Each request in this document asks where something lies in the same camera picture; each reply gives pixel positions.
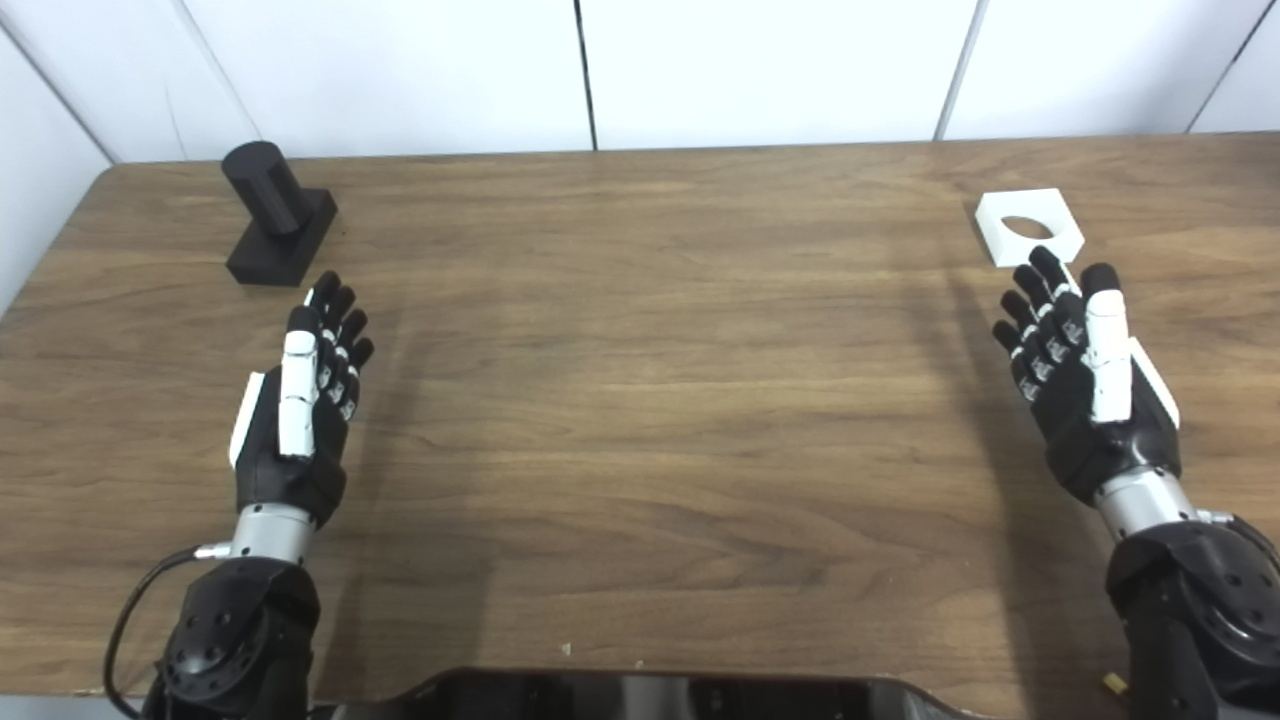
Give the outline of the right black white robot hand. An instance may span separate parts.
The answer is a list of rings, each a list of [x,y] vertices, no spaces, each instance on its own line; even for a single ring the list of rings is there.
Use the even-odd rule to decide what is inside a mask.
[[[1075,279],[1046,246],[1012,273],[992,336],[1029,404],[1055,480],[1093,503],[1130,471],[1181,474],[1176,405],[1132,336],[1114,266]]]

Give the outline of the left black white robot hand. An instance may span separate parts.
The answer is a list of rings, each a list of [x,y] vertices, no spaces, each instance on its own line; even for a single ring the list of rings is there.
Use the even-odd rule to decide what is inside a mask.
[[[353,288],[334,270],[291,309],[280,361],[251,374],[232,432],[239,510],[282,503],[317,527],[335,514],[347,486],[349,424],[375,354],[367,324]]]

